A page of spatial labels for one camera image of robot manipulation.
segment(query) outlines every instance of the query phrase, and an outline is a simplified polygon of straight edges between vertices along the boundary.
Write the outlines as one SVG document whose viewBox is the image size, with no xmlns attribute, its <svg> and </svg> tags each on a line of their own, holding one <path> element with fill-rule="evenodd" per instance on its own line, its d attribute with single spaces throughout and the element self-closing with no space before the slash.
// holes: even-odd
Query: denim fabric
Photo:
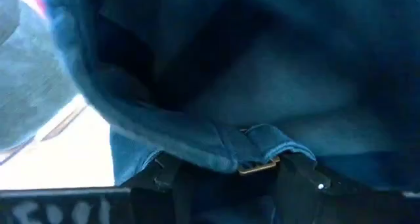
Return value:
<svg viewBox="0 0 420 224">
<path fill-rule="evenodd" d="M 292 150 L 377 189 L 419 184 L 417 0 L 171 1 L 46 0 L 69 73 L 127 149 L 222 173 Z M 105 44 L 119 34 L 104 34 L 104 15 L 134 37 Z M 121 70 L 104 47 L 147 59 L 130 53 Z M 147 78 L 161 87 L 147 92 Z M 126 148 L 113 149 L 117 162 Z"/>
</svg>

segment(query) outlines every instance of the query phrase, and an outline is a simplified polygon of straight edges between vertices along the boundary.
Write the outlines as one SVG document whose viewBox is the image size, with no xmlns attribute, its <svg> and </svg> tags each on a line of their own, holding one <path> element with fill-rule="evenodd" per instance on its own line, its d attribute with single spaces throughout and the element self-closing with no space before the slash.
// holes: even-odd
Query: gold buckle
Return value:
<svg viewBox="0 0 420 224">
<path fill-rule="evenodd" d="M 280 158 L 277 156 L 273 159 L 271 159 L 271 161 L 267 164 L 263 164 L 263 165 L 259 165 L 259 166 L 255 166 L 253 168 L 243 168 L 243 167 L 239 167 L 238 168 L 238 172 L 240 175 L 249 175 L 251 173 L 255 173 L 255 172 L 259 172 L 259 171 L 265 171 L 267 169 L 271 169 L 277 166 L 277 163 L 280 162 Z"/>
</svg>

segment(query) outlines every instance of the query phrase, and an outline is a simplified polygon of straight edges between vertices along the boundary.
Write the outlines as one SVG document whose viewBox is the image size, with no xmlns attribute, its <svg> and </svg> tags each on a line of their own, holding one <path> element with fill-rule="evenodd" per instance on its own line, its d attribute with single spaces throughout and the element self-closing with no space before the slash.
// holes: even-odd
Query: metal buckle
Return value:
<svg viewBox="0 0 420 224">
<path fill-rule="evenodd" d="M 258 165 L 255 166 L 253 168 L 243 168 L 243 167 L 239 167 L 238 168 L 238 172 L 240 175 L 249 175 L 255 172 L 260 172 L 260 171 L 265 171 L 267 169 L 271 169 L 277 166 L 277 163 L 280 162 L 280 158 L 277 156 L 273 159 L 271 159 L 271 161 L 267 164 L 263 164 L 263 165 Z"/>
</svg>

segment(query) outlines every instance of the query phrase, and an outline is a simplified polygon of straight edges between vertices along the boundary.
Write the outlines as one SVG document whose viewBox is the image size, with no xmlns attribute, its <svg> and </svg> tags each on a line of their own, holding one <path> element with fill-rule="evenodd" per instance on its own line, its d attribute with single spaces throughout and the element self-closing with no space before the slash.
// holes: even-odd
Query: blue denim jacket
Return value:
<svg viewBox="0 0 420 224">
<path fill-rule="evenodd" d="M 265 163 L 290 150 L 376 189 L 411 190 L 418 184 L 414 165 L 419 157 L 417 0 L 252 0 L 257 11 L 248 8 L 248 1 L 233 2 L 231 9 L 248 12 L 243 19 L 232 15 L 219 21 L 245 23 L 240 28 L 219 30 L 232 37 L 219 45 L 227 47 L 221 53 L 208 49 L 189 57 L 202 67 L 206 61 L 217 65 L 219 58 L 229 57 L 224 55 L 230 52 L 229 47 L 254 44 L 256 47 L 239 60 L 246 66 L 239 73 L 226 72 L 228 79 L 236 79 L 238 84 L 230 87 L 226 86 L 229 80 L 217 82 L 207 92 L 217 97 L 206 98 L 204 93 L 178 112 L 154 106 L 146 90 L 147 79 L 139 82 L 115 64 L 100 60 L 118 51 L 129 53 L 132 48 L 125 44 L 129 39 L 117 35 L 107 45 L 117 46 L 113 51 L 101 49 L 102 40 L 113 36 L 103 31 L 98 15 L 147 42 L 158 52 L 156 64 L 164 66 L 191 40 L 194 28 L 201 28 L 215 8 L 228 0 L 45 1 L 69 73 L 115 132 L 111 141 L 116 183 L 141 171 L 162 150 L 221 173 L 236 172 L 238 166 L 249 162 Z M 156 18 L 159 5 L 164 11 Z M 240 39 L 266 26 L 269 30 L 254 34 L 251 43 Z M 266 42 L 274 42 L 277 49 L 268 48 Z M 291 68 L 265 73 L 258 87 L 249 86 L 250 79 L 268 65 Z M 326 73 L 331 69 L 339 77 Z M 190 81 L 205 80 L 194 78 L 193 72 L 185 74 L 191 75 Z M 170 90 L 176 95 L 182 87 Z M 305 93 L 303 87 L 314 91 Z M 274 102 L 274 109 L 264 104 L 264 110 L 254 111 L 264 102 L 261 98 L 243 103 L 239 92 L 258 89 L 264 89 L 261 98 Z M 271 94 L 276 90 L 285 94 Z M 252 93 L 244 95 L 254 99 Z M 234 106 L 224 111 L 220 104 Z M 279 124 L 251 123 L 256 114 L 270 117 L 272 110 L 285 105 L 278 115 Z M 206 115 L 197 116 L 198 108 L 206 108 Z M 245 133 L 231 125 L 238 121 L 249 125 Z"/>
</svg>

